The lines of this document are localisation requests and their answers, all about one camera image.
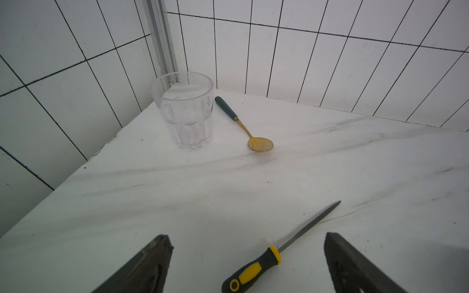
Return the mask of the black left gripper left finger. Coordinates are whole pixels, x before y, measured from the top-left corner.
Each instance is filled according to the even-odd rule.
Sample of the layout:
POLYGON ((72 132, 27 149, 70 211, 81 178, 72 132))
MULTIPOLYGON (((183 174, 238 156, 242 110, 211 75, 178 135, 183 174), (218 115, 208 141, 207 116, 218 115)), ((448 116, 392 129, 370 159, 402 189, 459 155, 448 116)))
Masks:
POLYGON ((173 246, 160 234, 94 290, 94 293, 161 293, 164 290, 173 246))

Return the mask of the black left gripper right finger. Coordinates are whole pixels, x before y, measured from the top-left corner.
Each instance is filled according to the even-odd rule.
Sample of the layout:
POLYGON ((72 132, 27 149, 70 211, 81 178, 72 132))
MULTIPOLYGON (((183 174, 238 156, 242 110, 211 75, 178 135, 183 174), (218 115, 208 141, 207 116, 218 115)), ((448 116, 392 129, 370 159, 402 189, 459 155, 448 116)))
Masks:
POLYGON ((324 253, 337 293, 406 293, 338 233, 326 234, 324 253))

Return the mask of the file tool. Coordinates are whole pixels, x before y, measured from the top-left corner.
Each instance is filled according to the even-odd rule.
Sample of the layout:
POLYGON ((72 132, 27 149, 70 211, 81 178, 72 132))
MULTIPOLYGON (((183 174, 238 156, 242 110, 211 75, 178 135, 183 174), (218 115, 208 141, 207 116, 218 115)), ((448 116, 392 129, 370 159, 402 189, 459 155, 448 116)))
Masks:
POLYGON ((228 277, 223 282, 221 291, 223 293, 245 293, 265 272, 282 262, 280 256, 282 251, 288 248, 316 224, 321 222, 322 219, 328 216, 340 203, 340 200, 336 201, 321 211, 280 247, 270 245, 261 256, 247 263, 228 277))

